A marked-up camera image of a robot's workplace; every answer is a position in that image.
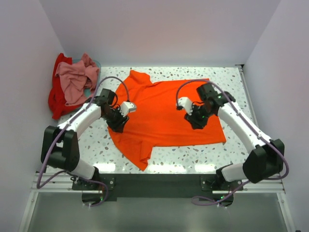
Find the orange t shirt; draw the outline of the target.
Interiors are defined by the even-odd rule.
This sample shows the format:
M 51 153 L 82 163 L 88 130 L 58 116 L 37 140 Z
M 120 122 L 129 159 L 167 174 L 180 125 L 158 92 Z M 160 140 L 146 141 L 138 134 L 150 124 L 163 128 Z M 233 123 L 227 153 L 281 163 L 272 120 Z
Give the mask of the orange t shirt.
M 116 90 L 119 101 L 129 99 L 137 109 L 130 113 L 122 133 L 108 129 L 116 148 L 144 171 L 155 146 L 209 145 L 226 142 L 217 116 L 202 130 L 192 129 L 185 111 L 176 109 L 176 91 L 186 80 L 152 83 L 146 73 L 131 70 Z

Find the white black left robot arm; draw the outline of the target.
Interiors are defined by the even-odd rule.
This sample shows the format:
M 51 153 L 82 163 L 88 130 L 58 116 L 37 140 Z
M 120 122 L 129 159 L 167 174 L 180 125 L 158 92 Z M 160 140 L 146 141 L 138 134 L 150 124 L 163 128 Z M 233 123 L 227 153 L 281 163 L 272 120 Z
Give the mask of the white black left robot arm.
M 78 142 L 82 133 L 101 118 L 113 132 L 124 131 L 129 120 L 128 114 L 135 112 L 137 107 L 130 100 L 119 106 L 113 105 L 116 98 L 116 93 L 103 89 L 98 96 L 86 100 L 80 110 L 67 121 L 56 127 L 48 126 L 43 136 L 42 164 L 81 177 L 88 189 L 96 189 L 100 184 L 98 169 L 80 158 Z

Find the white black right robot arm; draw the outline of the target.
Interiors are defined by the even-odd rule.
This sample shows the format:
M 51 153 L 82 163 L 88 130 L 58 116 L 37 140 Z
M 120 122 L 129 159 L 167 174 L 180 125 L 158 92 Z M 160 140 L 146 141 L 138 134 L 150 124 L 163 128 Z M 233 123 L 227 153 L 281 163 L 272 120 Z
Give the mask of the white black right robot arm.
M 233 181 L 243 179 L 254 184 L 262 180 L 275 180 L 276 174 L 288 170 L 282 140 L 274 140 L 263 133 L 243 113 L 229 92 L 206 81 L 197 88 L 197 93 L 200 104 L 195 104 L 188 97 L 176 99 L 177 110 L 186 111 L 185 119 L 192 129 L 203 129 L 211 116 L 217 116 L 232 129 L 249 154 L 243 163 L 229 164 L 216 171 L 217 188 L 225 190 Z

